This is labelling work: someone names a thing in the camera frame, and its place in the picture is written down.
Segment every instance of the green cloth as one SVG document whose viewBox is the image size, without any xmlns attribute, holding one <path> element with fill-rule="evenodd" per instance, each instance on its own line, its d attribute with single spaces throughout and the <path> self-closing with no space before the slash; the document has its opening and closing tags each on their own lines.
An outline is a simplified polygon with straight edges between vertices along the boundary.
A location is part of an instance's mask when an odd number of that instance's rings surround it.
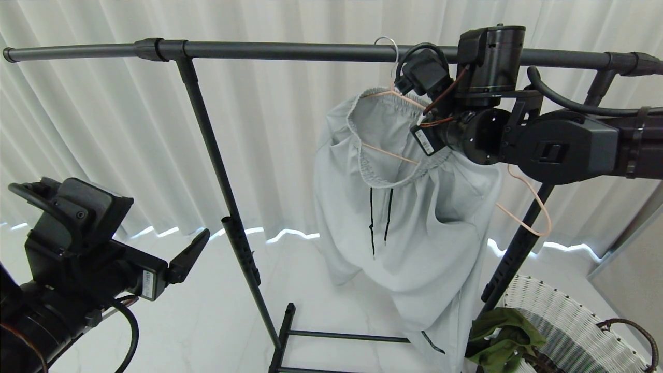
<svg viewBox="0 0 663 373">
<path fill-rule="evenodd" d="M 496 328 L 502 330 L 497 334 Z M 546 339 L 520 312 L 497 307 L 472 321 L 465 357 L 488 373 L 513 373 L 523 354 L 534 355 L 533 348 L 544 344 Z"/>
</svg>

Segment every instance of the clothes rack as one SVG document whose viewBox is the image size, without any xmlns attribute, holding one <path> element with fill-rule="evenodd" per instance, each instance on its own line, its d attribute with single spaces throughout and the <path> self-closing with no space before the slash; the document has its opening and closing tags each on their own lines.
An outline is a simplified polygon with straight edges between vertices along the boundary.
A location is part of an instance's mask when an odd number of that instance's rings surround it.
<svg viewBox="0 0 663 373">
<path fill-rule="evenodd" d="M 402 56 L 411 46 L 399 46 Z M 457 48 L 440 47 L 449 63 L 457 61 Z M 127 58 L 139 57 L 151 61 L 177 63 L 182 81 L 186 87 L 192 109 L 200 127 L 203 140 L 223 193 L 229 216 L 221 220 L 226 235 L 239 262 L 239 266 L 249 285 L 253 299 L 267 332 L 274 345 L 274 354 L 269 366 L 269 373 L 343 373 L 331 370 L 292 368 L 283 366 L 283 357 L 290 336 L 308 336 L 319 338 L 342 338 L 354 340 L 373 340 L 379 342 L 409 343 L 407 338 L 395 336 L 354 335 L 327 333 L 320 331 L 299 331 L 292 329 L 296 307 L 289 303 L 276 332 L 269 315 L 265 300 L 260 292 L 260 275 L 253 261 L 246 233 L 239 215 L 239 209 L 231 188 L 228 175 L 223 165 L 214 132 L 211 126 L 203 95 L 198 85 L 194 67 L 194 58 L 234 58 L 257 60 L 311 60 L 337 62 L 393 62 L 396 57 L 394 47 L 374 44 L 312 44 L 312 43 L 270 43 L 270 42 L 190 42 L 188 40 L 164 40 L 148 38 L 134 43 L 90 44 L 73 46 L 46 46 L 36 48 L 5 48 L 4 58 L 9 62 L 28 60 L 54 60 L 68 58 Z M 568 50 L 523 49 L 521 66 L 547 66 L 559 68 L 579 68 L 596 70 L 593 83 L 588 91 L 586 104 L 598 106 L 616 74 L 628 74 L 638 67 L 638 55 L 635 53 L 594 53 Z M 543 202 L 550 196 L 554 186 L 542 185 L 538 195 Z M 525 214 L 523 222 L 531 226 L 540 212 L 540 206 L 534 201 Z M 504 294 L 521 265 L 534 247 L 538 236 L 523 227 L 518 228 L 507 248 L 492 279 L 486 285 L 481 296 L 485 306 L 482 312 L 491 310 Z"/>
</svg>

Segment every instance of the metal hook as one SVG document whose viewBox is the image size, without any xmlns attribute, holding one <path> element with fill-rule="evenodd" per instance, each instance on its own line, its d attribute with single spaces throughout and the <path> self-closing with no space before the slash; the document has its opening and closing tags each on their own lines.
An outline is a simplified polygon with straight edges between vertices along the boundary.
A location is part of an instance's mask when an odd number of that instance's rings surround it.
<svg viewBox="0 0 663 373">
<path fill-rule="evenodd" d="M 394 79 L 394 70 L 396 69 L 396 66 L 398 65 L 398 61 L 400 60 L 400 55 L 398 54 L 398 44 L 396 44 L 394 39 L 392 39 L 390 37 L 379 37 L 379 38 L 375 39 L 373 44 L 377 45 L 377 42 L 379 42 L 382 39 L 387 39 L 387 40 L 391 41 L 391 44 L 394 44 L 394 50 L 396 51 L 396 60 L 394 61 L 394 66 L 392 66 L 392 68 L 391 68 L 391 72 L 389 73 L 391 78 Z"/>
</svg>

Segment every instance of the white curtain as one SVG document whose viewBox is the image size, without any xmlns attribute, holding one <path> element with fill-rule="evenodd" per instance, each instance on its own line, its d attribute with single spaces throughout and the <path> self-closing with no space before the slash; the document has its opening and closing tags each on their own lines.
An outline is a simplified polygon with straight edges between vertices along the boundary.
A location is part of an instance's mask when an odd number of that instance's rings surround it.
<svg viewBox="0 0 663 373">
<path fill-rule="evenodd" d="M 457 44 L 468 29 L 527 27 L 526 47 L 663 56 L 663 2 L 533 0 L 2 1 L 0 44 L 15 48 L 134 42 L 147 37 L 255 42 Z M 325 113 L 369 86 L 390 64 L 195 60 L 202 92 L 246 227 L 268 236 L 316 231 L 312 167 Z M 79 177 L 135 198 L 123 227 L 221 228 L 227 212 L 173 62 L 126 59 L 2 61 L 1 220 L 30 222 L 34 208 L 11 182 Z M 593 72 L 545 68 L 553 89 L 582 101 Z M 526 84 L 523 70 L 520 87 Z M 661 77 L 618 77 L 606 107 L 660 104 Z M 544 111 L 553 110 L 546 103 Z M 599 255 L 658 181 L 600 177 L 559 186 L 547 239 L 589 244 Z M 522 216 L 526 188 L 507 179 L 501 203 Z M 541 221 L 536 228 L 544 229 Z M 502 212 L 491 237 L 506 248 L 517 224 Z"/>
</svg>

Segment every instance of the wicker basket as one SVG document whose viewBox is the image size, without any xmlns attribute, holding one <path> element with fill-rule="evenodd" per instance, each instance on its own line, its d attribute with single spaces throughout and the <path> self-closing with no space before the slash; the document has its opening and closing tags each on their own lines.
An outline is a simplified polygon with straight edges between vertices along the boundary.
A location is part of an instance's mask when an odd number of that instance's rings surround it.
<svg viewBox="0 0 663 373">
<path fill-rule="evenodd" d="M 655 372 L 658 349 L 654 339 L 640 326 L 623 319 L 603 321 L 587 307 L 543 281 L 517 275 L 503 297 L 504 307 L 518 309 L 546 337 L 540 349 L 556 365 L 553 371 L 567 373 Z M 613 323 L 628 323 L 642 332 L 652 345 L 652 362 L 636 353 L 610 330 Z M 518 373 L 542 372 L 523 361 Z"/>
</svg>

